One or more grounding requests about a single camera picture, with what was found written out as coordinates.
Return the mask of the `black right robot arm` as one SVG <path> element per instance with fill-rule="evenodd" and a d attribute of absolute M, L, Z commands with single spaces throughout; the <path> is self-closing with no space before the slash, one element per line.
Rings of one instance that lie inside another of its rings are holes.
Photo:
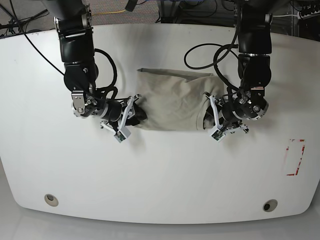
<path fill-rule="evenodd" d="M 119 130 L 120 123 L 137 126 L 146 120 L 147 114 L 136 104 L 135 97 L 116 98 L 117 67 L 108 53 L 94 48 L 90 7 L 81 0 L 44 0 L 42 3 L 54 16 L 65 68 L 63 80 L 71 92 L 75 115 L 81 118 L 98 117 L 115 131 Z M 96 86 L 99 75 L 96 53 L 104 55 L 112 67 L 112 81 L 105 87 Z"/>

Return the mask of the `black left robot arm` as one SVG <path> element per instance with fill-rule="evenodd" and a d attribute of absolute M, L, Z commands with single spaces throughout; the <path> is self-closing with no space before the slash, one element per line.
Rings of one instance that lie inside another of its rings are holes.
<path fill-rule="evenodd" d="M 272 15 L 262 6 L 250 0 L 234 1 L 235 34 L 230 44 L 218 45 L 211 64 L 187 67 L 204 70 L 214 67 L 227 93 L 217 97 L 206 94 L 213 113 L 213 127 L 209 134 L 215 140 L 222 140 L 228 133 L 249 128 L 244 120 L 259 120 L 267 112 L 269 104 L 265 100 L 265 88 L 270 83 L 272 72 L 271 22 Z M 234 86 L 219 70 L 218 64 L 233 49 L 237 49 L 238 76 L 240 85 Z"/>

